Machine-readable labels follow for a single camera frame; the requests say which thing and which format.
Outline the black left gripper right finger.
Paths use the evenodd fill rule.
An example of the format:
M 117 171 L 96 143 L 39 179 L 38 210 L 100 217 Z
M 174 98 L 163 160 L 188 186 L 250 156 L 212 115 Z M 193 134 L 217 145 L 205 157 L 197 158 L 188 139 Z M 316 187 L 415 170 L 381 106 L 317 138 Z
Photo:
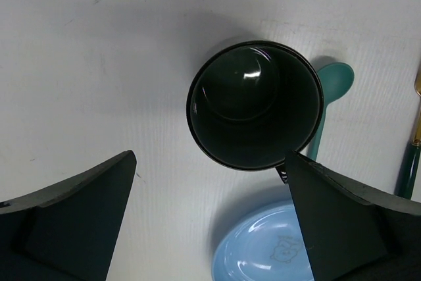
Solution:
M 419 280 L 420 203 L 291 151 L 285 166 L 315 280 Z

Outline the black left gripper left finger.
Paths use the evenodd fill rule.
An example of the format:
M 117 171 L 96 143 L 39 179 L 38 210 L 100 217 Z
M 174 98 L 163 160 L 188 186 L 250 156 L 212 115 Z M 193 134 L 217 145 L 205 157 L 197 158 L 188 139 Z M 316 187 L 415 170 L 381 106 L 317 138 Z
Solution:
M 106 280 L 136 165 L 124 151 L 1 202 L 1 279 Z

